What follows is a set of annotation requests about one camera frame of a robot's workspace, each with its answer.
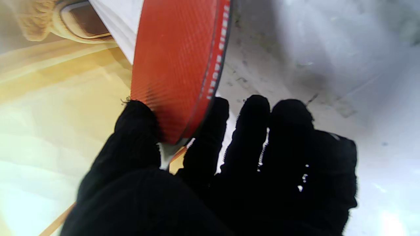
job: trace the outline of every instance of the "finger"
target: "finger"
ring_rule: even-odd
[[[119,116],[114,133],[94,161],[111,170],[160,166],[158,124],[153,112],[140,101],[129,101]]]
[[[299,100],[278,102],[271,113],[268,144],[262,157],[261,172],[278,173],[279,169],[300,163],[303,159],[305,140],[313,131],[313,118],[306,106]]]
[[[279,203],[278,207],[285,213],[287,205],[294,205],[301,196],[298,186],[302,185],[305,174],[308,135],[313,131],[312,120],[306,106],[298,100],[280,101],[270,116],[268,144],[260,167],[262,196],[266,198],[263,202]],[[268,206],[268,209],[278,210],[275,206]]]
[[[228,101],[220,97],[215,98],[207,119],[184,156],[184,168],[178,170],[176,175],[195,191],[208,187],[216,172],[228,118]]]
[[[247,175],[257,171],[269,116],[270,104],[265,97],[253,95],[246,100],[226,150],[221,174]]]

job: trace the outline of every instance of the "yellow surface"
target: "yellow surface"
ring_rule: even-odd
[[[0,235],[38,235],[74,202],[129,95],[131,66],[109,47],[0,55]]]

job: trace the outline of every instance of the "paddle edge tape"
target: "paddle edge tape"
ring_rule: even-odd
[[[219,0],[215,18],[215,30],[210,51],[208,67],[205,73],[203,86],[200,91],[199,101],[182,136],[177,141],[191,138],[200,130],[201,125],[214,102],[214,97],[222,77],[223,65],[228,47],[232,20],[233,0]]]

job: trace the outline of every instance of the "table tennis paddle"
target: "table tennis paddle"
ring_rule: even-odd
[[[131,99],[157,117],[161,142],[190,138],[204,120],[222,74],[230,0],[144,0]]]

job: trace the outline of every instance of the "white surface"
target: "white surface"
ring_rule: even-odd
[[[142,1],[91,2],[132,62],[138,19],[121,17]],[[218,92],[234,115],[251,94],[272,105],[319,94],[317,128],[358,145],[349,236],[420,235],[419,12],[408,0],[237,1]]]

